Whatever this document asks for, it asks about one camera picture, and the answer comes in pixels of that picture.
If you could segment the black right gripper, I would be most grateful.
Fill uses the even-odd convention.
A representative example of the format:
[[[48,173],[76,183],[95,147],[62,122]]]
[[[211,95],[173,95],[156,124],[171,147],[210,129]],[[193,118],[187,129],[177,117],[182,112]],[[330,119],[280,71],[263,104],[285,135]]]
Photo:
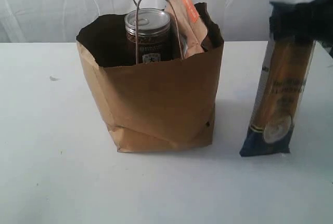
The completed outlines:
[[[332,0],[290,4],[270,1],[270,35],[274,40],[300,36],[324,43],[332,42]]]

